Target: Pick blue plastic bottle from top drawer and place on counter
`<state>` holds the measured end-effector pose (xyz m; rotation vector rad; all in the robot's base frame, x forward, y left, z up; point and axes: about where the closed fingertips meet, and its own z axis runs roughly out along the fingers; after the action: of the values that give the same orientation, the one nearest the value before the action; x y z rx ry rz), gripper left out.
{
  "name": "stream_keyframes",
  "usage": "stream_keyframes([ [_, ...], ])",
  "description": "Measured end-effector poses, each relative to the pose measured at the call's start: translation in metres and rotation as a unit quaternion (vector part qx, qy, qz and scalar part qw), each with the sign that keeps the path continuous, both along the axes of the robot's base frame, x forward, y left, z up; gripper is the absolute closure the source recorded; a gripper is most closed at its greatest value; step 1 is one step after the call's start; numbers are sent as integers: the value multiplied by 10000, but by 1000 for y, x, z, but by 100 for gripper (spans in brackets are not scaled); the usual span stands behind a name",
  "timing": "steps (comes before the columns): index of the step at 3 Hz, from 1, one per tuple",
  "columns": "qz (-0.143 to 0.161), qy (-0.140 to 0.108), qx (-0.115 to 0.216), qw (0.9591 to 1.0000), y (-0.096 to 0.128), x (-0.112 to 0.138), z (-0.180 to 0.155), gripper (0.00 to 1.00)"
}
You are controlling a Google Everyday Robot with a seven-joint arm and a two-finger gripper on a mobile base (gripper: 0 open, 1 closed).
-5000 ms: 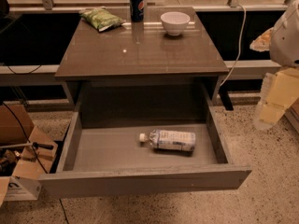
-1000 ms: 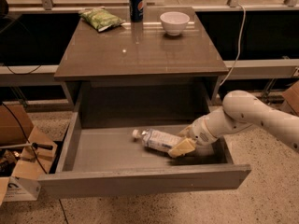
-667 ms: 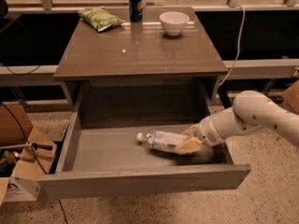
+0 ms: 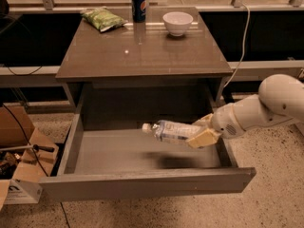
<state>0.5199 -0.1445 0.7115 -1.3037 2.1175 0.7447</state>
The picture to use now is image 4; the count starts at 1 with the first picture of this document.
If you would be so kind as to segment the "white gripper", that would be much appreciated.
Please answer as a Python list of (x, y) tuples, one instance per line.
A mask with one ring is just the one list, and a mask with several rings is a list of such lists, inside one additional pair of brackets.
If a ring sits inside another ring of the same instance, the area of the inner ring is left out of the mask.
[(192, 148), (200, 148), (217, 143), (220, 134), (222, 138), (233, 139), (245, 133), (237, 120), (233, 104), (218, 108), (214, 114), (210, 113), (196, 120), (193, 125), (209, 126), (210, 123), (215, 130), (206, 128), (198, 135), (187, 139), (186, 143)]

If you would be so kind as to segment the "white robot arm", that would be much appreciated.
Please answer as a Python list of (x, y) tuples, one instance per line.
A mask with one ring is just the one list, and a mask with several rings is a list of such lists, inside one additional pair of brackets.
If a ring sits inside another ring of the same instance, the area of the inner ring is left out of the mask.
[(267, 77), (258, 94), (219, 107), (194, 122), (203, 130), (186, 143), (192, 148), (212, 145), (219, 138), (233, 139), (247, 130), (304, 122), (304, 84), (296, 78), (276, 74)]

